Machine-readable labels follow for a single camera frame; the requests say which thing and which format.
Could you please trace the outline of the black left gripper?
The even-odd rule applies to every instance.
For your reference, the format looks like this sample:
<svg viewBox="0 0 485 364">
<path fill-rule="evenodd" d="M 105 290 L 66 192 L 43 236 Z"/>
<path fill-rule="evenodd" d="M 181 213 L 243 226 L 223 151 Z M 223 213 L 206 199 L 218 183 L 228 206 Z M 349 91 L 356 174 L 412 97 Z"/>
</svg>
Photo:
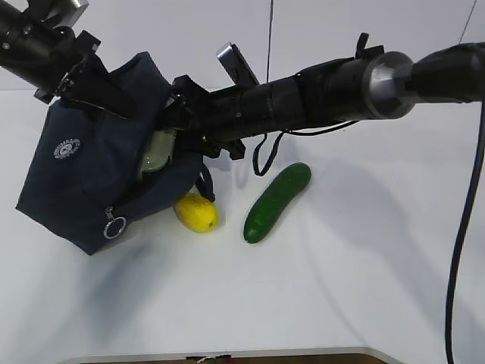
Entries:
<svg viewBox="0 0 485 364">
<path fill-rule="evenodd" d="M 136 102 L 122 89 L 108 72 L 99 56 L 96 57 L 96 87 L 70 88 L 83 65 L 96 54 L 101 40 L 83 30 L 75 36 L 72 30 L 60 30 L 61 40 L 48 57 L 35 63 L 36 91 L 34 97 L 50 103 L 60 96 L 69 104 L 82 108 L 96 108 L 121 118 L 133 118 Z"/>
</svg>

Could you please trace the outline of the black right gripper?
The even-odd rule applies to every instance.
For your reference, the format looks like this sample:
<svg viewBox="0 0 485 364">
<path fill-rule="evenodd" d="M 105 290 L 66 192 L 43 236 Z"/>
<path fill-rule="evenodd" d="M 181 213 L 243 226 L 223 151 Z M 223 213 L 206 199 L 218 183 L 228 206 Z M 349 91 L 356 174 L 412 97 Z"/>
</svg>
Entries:
<svg viewBox="0 0 485 364">
<path fill-rule="evenodd" d="M 221 128 L 211 120 L 216 106 L 209 91 L 187 75 L 175 78 L 171 91 L 174 101 L 166 107 L 166 128 L 175 130 L 176 151 L 218 158 L 224 149 L 232 160 L 244 158 L 246 147 L 239 137 L 223 141 L 216 135 Z"/>
</svg>

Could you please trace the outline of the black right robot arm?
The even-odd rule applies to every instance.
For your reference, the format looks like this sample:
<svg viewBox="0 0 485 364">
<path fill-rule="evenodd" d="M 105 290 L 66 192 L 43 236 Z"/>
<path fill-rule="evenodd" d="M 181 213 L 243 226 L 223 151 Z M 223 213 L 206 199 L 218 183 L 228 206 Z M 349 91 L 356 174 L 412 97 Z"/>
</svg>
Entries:
<svg viewBox="0 0 485 364">
<path fill-rule="evenodd" d="M 174 103 L 162 114 L 164 127 L 181 145 L 216 157 L 221 149 L 243 157 L 247 137 L 366 120 L 392 120 L 419 103 L 470 103 L 484 97 L 484 45 L 468 42 L 420 61 L 401 52 L 367 47 L 361 36 L 352 58 L 338 58 L 255 86 L 216 92 L 188 76 L 172 86 Z"/>
</svg>

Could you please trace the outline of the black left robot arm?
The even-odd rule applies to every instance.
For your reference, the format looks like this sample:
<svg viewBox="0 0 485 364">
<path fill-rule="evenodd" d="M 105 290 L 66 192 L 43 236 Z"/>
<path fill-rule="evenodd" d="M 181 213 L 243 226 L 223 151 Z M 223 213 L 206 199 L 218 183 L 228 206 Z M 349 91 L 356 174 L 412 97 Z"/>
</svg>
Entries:
<svg viewBox="0 0 485 364">
<path fill-rule="evenodd" d="M 87 1 L 29 1 L 18 10 L 1 3 L 1 66 L 36 88 L 34 96 L 79 108 L 97 108 L 132 118 L 137 105 L 107 71 L 96 52 L 100 40 L 76 34 Z"/>
</svg>

